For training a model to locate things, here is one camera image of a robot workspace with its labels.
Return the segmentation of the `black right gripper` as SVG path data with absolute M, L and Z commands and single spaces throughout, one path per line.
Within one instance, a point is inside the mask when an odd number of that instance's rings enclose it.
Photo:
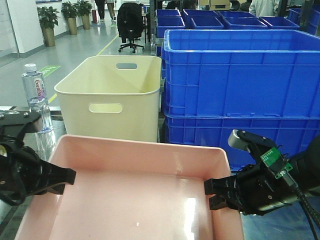
M 245 215 L 263 216 L 298 200 L 283 180 L 259 164 L 248 164 L 235 175 L 205 180 L 204 193 L 214 195 L 209 198 L 210 210 L 229 208 Z

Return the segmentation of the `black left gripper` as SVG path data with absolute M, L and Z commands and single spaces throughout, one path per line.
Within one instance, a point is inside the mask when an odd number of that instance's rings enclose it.
M 21 205 L 31 195 L 63 195 L 65 184 L 73 185 L 75 178 L 76 171 L 71 168 L 40 163 L 36 152 L 21 139 L 0 137 L 0 199 L 6 204 Z M 49 188 L 38 190 L 39 182 Z

